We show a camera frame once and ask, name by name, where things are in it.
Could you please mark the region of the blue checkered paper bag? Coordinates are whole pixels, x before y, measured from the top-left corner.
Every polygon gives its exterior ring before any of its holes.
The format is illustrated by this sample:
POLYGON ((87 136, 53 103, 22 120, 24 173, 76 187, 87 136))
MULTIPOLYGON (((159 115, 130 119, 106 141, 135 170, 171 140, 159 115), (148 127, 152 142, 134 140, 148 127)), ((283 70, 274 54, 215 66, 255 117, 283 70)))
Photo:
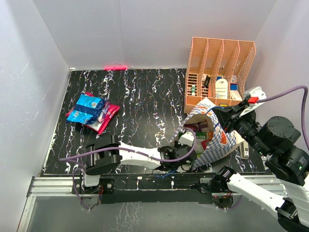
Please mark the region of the blue checkered paper bag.
MULTIPOLYGON (((233 131, 231 133, 224 132, 221 128, 219 121, 212 111, 214 108, 220 107, 216 106, 212 101, 208 98, 204 98, 201 100, 193 110, 188 114, 186 119, 178 126, 174 135, 172 136, 172 141, 179 140, 179 137, 184 134, 184 128, 188 128, 189 125, 195 124, 202 121, 207 121, 208 127, 210 129, 210 137, 208 140, 211 140, 207 148, 204 150, 202 154, 197 154, 197 159, 192 164, 186 164, 184 166, 198 168, 213 162, 216 162, 228 154, 237 149, 237 147, 244 142, 244 139, 236 132, 233 131)), ((195 150, 195 146, 197 144, 196 141, 196 132, 190 131, 194 134, 194 144, 192 145, 192 149, 195 150)), ((178 172, 186 172, 187 170, 182 166, 177 170, 178 172)))

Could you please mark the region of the pink snack bag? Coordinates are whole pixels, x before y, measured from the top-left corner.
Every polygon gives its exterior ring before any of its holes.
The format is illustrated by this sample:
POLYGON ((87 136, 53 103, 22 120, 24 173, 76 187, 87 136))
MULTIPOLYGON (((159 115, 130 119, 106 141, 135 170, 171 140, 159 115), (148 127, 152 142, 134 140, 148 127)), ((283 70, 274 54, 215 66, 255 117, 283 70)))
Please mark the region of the pink snack bag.
POLYGON ((80 95, 75 106, 66 113, 66 122, 79 123, 102 134, 119 109, 120 106, 86 92, 80 95))

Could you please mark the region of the magenta purple candy pack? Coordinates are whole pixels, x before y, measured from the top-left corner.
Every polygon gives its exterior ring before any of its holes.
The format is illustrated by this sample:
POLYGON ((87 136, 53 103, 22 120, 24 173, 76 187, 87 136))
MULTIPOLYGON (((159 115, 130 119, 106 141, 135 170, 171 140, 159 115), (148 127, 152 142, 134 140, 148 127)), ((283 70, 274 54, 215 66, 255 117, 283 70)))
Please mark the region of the magenta purple candy pack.
POLYGON ((104 121, 105 116, 106 116, 106 114, 107 114, 107 112, 108 112, 109 106, 110 106, 110 102, 109 102, 109 101, 106 101, 105 104, 104 104, 104 106, 103 106, 103 108, 102 108, 102 110, 101 110, 101 112, 100 112, 100 114, 99 114, 99 116, 97 117, 97 121, 98 121, 98 122, 101 123, 101 122, 104 121))

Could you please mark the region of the blue snack bag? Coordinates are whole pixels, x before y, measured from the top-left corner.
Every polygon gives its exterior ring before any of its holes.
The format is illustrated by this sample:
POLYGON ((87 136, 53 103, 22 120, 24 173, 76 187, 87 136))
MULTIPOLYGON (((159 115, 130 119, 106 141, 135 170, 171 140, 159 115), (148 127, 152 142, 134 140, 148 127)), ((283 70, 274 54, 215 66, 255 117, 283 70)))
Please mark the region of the blue snack bag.
POLYGON ((71 113, 67 116, 67 123, 93 124, 100 115, 105 100, 82 94, 71 113))

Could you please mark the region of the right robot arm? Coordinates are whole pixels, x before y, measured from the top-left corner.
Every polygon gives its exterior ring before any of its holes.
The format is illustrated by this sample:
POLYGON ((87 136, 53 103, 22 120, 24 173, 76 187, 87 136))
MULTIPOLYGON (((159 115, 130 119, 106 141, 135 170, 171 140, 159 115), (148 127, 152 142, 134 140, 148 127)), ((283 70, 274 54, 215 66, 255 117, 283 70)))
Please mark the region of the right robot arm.
POLYGON ((255 111, 243 114, 248 105, 216 108, 214 114, 226 133, 237 132, 255 152, 267 158, 265 165, 284 185, 287 197, 280 197, 241 177, 224 166, 213 178, 219 191, 240 193, 277 217, 288 232, 309 230, 309 155, 295 146, 301 133, 282 116, 265 125, 256 121, 255 111))

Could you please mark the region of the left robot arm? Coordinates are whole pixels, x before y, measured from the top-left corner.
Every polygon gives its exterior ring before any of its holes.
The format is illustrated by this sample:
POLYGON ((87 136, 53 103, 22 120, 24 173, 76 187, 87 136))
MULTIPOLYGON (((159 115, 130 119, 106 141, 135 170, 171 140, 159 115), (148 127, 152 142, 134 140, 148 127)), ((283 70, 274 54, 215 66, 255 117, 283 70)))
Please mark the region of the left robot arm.
POLYGON ((115 136, 111 137, 109 144, 101 147, 89 144, 85 148, 86 153, 111 147, 120 148, 120 150, 101 151, 86 156, 82 189, 90 193, 96 192, 100 186, 100 176, 119 165, 133 165, 160 171, 177 170, 183 165, 192 164, 197 159, 192 145, 192 143, 181 144, 175 141, 173 146, 147 149, 119 142, 115 136))

